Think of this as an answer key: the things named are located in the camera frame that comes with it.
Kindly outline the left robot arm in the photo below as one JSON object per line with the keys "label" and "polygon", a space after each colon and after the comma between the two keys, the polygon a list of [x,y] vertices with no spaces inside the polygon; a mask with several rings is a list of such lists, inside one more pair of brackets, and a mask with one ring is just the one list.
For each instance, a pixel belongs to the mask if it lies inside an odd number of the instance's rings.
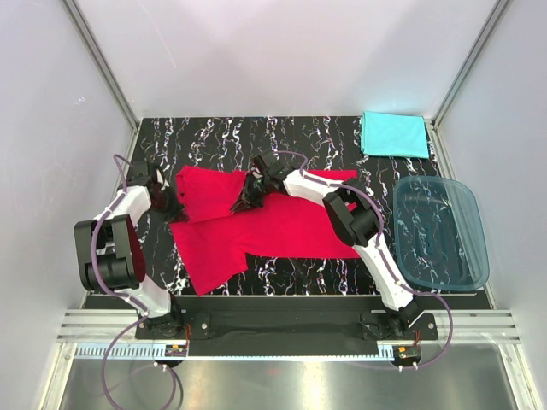
{"label": "left robot arm", "polygon": [[113,201],[96,217],[74,226],[79,277],[86,290],[117,297],[134,308],[140,327],[174,338],[187,332],[188,324],[175,296],[147,273],[137,235],[139,221],[150,213],[168,224],[188,220],[161,167],[134,162]]}

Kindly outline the red t shirt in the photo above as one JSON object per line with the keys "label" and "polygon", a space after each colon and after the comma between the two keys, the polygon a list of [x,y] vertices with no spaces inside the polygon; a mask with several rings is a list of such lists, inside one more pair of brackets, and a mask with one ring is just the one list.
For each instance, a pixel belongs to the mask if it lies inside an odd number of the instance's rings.
{"label": "red t shirt", "polygon": [[176,176],[189,219],[170,229],[198,295],[247,269],[247,255],[304,259],[355,259],[335,235],[326,210],[305,199],[273,193],[262,207],[231,212],[244,171],[185,166]]}

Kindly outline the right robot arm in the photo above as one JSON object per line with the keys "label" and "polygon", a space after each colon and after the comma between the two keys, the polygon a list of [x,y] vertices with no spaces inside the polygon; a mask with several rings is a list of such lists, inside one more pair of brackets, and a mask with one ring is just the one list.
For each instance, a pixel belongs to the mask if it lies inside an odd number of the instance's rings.
{"label": "right robot arm", "polygon": [[362,319],[368,337],[420,337],[424,308],[400,273],[384,236],[384,218],[373,200],[358,188],[357,179],[328,179],[288,167],[276,151],[256,156],[231,207],[233,213],[261,208],[272,193],[295,197],[323,207],[337,238],[350,246],[371,274],[385,312]]}

